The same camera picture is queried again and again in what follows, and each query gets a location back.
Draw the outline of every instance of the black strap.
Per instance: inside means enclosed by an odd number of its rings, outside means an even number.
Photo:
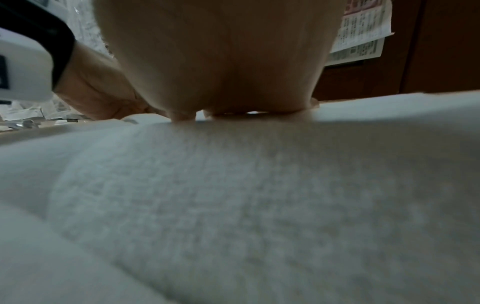
[[[65,22],[27,0],[0,0],[0,28],[35,40],[50,53],[53,90],[75,45],[75,36]]]

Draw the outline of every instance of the hand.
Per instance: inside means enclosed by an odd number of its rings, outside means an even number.
[[[55,88],[67,104],[95,120],[163,111],[150,106],[123,75],[117,62],[76,43],[70,62]]]

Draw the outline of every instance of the skin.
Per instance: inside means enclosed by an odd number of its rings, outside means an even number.
[[[79,45],[57,93],[96,119],[156,112],[173,121],[194,119],[201,110],[209,116],[311,108],[312,92],[346,4],[345,0],[92,3],[118,63]]]

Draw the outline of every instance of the brown wooden panel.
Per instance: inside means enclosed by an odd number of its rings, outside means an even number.
[[[392,30],[380,58],[325,69],[313,96],[319,100],[396,94],[408,58],[422,0],[393,0]]]
[[[425,0],[402,93],[480,89],[480,1]]]

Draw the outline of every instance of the wooden cabinet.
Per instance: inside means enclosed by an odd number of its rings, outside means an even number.
[[[338,100],[480,89],[480,2],[392,0],[380,58],[326,68],[313,96]]]

